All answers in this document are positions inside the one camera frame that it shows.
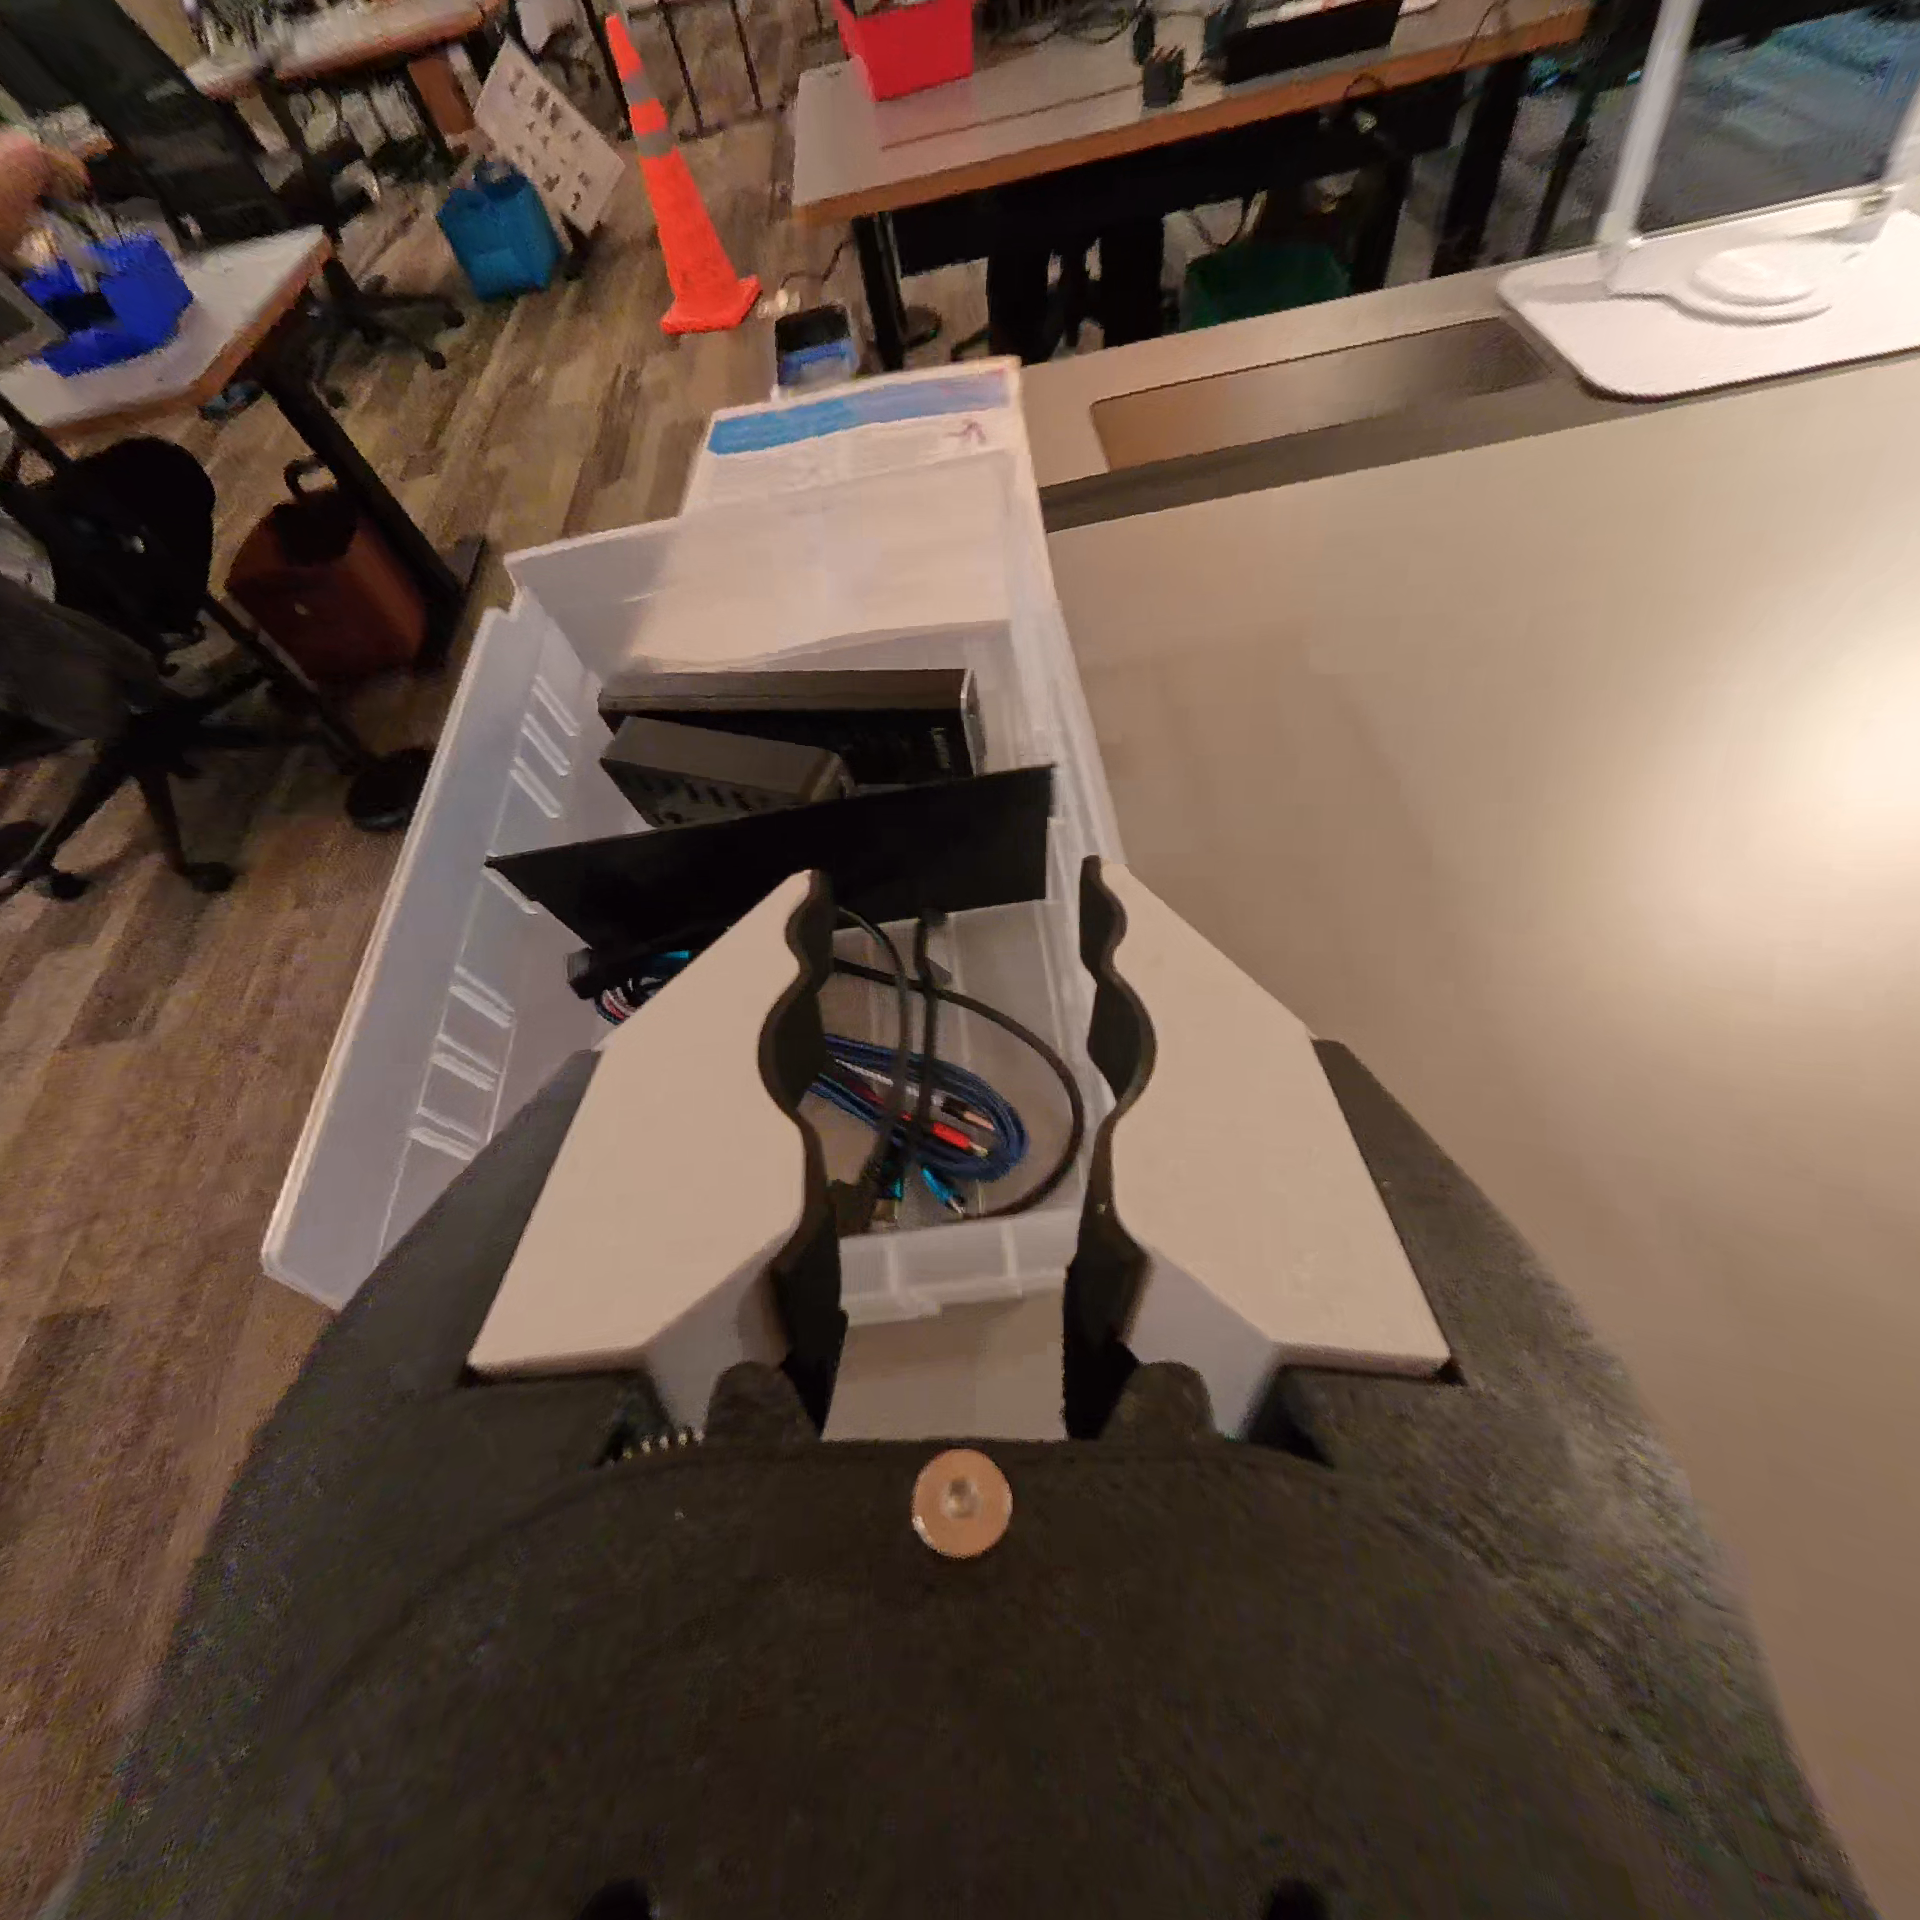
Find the white document stand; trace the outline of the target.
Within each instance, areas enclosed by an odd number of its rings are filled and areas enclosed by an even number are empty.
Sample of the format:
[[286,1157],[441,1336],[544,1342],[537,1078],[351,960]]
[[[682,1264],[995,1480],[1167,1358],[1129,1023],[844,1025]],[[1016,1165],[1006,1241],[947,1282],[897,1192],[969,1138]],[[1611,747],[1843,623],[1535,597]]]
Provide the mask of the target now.
[[1919,346],[1919,104],[1882,178],[1646,235],[1699,2],[1663,2],[1596,246],[1519,264],[1506,310],[1596,393],[1673,400]]

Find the black USB hub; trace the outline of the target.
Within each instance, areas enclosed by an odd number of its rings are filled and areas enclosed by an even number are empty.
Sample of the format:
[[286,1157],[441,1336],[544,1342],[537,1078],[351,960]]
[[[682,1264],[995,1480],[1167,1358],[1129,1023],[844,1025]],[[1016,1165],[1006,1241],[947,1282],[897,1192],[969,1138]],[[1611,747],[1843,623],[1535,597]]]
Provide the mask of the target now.
[[600,757],[650,826],[711,825],[855,794],[838,752],[628,714]]
[[991,770],[962,665],[628,673],[600,687],[611,729],[632,717],[833,752],[858,785],[938,783]]

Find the brown bag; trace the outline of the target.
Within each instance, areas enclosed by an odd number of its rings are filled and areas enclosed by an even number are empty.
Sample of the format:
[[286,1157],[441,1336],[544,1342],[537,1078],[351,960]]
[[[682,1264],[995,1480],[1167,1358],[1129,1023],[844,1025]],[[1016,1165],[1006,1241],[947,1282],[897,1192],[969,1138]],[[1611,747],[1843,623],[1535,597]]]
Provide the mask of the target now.
[[226,597],[315,683],[348,687],[418,665],[427,609],[374,518],[321,458],[282,471],[284,496],[232,555]]

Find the black office chair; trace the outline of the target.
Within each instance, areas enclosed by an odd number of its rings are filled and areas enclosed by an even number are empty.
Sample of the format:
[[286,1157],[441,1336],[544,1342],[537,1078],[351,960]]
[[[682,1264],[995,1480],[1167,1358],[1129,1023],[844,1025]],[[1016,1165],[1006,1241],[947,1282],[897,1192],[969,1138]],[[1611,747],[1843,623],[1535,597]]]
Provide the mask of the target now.
[[48,473],[23,482],[20,454],[4,457],[4,521],[43,550],[54,586],[4,576],[4,770],[64,752],[88,762],[51,822],[4,822],[4,903],[86,896],[90,878],[59,855],[123,789],[175,874],[202,896],[230,891],[234,865],[188,851],[177,806],[177,785],[210,752],[312,737],[348,778],[353,826],[412,825],[432,749],[376,752],[278,638],[215,594],[212,488],[191,453],[134,439],[68,457],[28,422],[17,440]]

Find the green plastic bin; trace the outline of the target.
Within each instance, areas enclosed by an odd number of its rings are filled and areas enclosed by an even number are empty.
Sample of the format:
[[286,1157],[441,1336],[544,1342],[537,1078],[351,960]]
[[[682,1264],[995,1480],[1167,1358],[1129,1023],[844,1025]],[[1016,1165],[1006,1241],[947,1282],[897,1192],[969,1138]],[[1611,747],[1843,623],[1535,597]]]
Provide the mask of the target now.
[[1321,241],[1239,241],[1190,263],[1179,291],[1179,330],[1257,319],[1352,291],[1350,266]]

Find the small blue box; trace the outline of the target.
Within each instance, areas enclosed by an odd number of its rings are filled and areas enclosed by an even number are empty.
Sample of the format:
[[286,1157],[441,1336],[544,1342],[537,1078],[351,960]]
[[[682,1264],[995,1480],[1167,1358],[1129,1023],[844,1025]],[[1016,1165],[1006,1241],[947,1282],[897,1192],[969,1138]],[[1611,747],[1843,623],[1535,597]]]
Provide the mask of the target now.
[[839,302],[804,303],[776,315],[776,400],[798,400],[851,384],[862,349],[849,309]]

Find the blue plastic bin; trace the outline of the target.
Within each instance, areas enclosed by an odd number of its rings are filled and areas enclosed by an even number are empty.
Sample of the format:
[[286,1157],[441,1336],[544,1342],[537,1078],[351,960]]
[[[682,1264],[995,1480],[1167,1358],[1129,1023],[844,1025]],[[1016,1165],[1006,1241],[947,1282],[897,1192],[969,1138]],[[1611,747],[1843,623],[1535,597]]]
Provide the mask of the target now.
[[36,358],[63,376],[123,365],[179,336],[198,302],[175,253],[150,231],[103,237],[86,258],[57,255],[20,283],[59,329]]

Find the orange traffic cone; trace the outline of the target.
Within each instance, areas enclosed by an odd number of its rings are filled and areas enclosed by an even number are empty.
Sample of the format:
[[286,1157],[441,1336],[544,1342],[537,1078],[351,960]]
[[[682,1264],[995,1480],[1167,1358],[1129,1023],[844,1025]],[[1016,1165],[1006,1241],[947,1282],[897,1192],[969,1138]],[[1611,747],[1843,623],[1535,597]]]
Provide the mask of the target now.
[[758,275],[736,272],[714,225],[622,5],[607,11],[607,40],[664,253],[670,303],[660,329],[672,337],[736,329],[758,306],[761,285]]

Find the work table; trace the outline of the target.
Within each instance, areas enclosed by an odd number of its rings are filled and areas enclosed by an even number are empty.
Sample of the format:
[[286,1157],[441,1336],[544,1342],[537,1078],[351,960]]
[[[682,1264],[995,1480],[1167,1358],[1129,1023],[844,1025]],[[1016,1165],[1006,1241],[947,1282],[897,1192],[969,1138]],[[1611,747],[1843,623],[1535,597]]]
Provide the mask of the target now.
[[43,365],[14,367],[2,381],[4,418],[20,433],[36,431],[66,448],[188,418],[236,379],[251,379],[374,518],[427,609],[452,631],[467,613],[487,541],[471,536],[451,550],[436,547],[297,362],[296,336],[304,298],[331,263],[334,249],[321,227],[195,255],[183,264],[183,283],[195,298],[170,343],[82,375],[59,375]]
[[1537,55],[1569,48],[1588,5],[1419,5],[1393,40],[1275,77],[1195,77],[1179,102],[1144,104],[1128,46],[1052,39],[983,63],[972,77],[875,102],[854,62],[800,77],[792,110],[792,209],[803,225],[849,227],[878,362],[907,357],[905,275],[985,258],[1000,225],[1043,211],[1091,225],[1104,200],[1128,217],[1226,200],[1241,181],[1288,161],[1353,169],[1359,134],[1311,125],[1371,111],[1434,122],[1428,150],[1451,141],[1442,104],[1484,77],[1467,137],[1474,175],[1456,175],[1449,249],[1472,249]]

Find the clear plastic bin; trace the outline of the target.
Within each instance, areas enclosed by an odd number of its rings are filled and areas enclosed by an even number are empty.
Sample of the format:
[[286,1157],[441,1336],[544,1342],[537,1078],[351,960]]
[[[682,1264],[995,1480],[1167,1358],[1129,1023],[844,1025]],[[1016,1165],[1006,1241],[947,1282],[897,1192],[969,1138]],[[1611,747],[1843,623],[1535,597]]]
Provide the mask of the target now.
[[642,826],[600,766],[598,695],[622,665],[967,667],[991,770],[1055,767],[1047,893],[950,915],[930,952],[1075,1070],[1098,1127],[1111,1098],[1087,1053],[1076,893],[1120,837],[1028,443],[540,543],[508,569],[280,1189],[272,1279],[344,1310],[510,1114],[611,1035],[566,981],[576,941],[490,857]]

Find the black divider panel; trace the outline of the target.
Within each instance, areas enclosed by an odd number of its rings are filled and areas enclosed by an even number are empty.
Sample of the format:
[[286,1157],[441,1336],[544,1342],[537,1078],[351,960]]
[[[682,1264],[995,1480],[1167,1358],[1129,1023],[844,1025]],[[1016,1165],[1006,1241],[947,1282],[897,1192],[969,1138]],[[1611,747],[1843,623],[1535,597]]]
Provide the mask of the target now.
[[883,926],[1043,899],[1055,767],[912,783],[719,822],[491,855],[526,903],[598,952],[739,923],[798,874]]

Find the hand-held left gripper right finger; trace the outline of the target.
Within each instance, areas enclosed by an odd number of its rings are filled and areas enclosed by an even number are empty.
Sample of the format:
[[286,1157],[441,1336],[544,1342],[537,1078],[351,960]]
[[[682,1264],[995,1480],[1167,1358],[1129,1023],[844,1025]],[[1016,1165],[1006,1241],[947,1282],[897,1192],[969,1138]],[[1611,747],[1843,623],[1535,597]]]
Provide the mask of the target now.
[[1111,1107],[1064,1285],[1067,1434],[1100,1434],[1148,1363],[1195,1373],[1231,1437],[1275,1430],[1297,1373],[1442,1381],[1449,1342],[1311,1025],[1116,858],[1079,885]]

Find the red plastic bin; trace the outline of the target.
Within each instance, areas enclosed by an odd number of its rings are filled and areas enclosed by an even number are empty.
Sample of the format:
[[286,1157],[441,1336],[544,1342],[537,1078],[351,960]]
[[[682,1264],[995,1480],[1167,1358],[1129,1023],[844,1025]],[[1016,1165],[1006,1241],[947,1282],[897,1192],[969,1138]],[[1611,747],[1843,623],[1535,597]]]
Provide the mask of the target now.
[[974,75],[974,2],[833,2],[833,19],[878,104]]

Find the white picture sign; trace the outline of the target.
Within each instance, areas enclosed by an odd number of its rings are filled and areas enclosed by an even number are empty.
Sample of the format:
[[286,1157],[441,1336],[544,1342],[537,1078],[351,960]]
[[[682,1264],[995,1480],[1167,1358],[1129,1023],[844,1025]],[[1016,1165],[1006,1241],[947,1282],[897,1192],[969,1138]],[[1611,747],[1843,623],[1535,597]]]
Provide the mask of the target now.
[[584,235],[600,231],[626,161],[512,39],[496,48],[474,122],[487,149],[534,182],[548,214]]

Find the black box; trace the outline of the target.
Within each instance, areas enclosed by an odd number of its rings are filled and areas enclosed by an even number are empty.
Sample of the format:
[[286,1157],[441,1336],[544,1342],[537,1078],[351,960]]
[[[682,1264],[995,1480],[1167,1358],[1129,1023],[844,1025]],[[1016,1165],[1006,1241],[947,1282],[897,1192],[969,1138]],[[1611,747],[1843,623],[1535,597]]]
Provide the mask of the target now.
[[1384,50],[1403,2],[1228,2],[1204,30],[1223,87]]

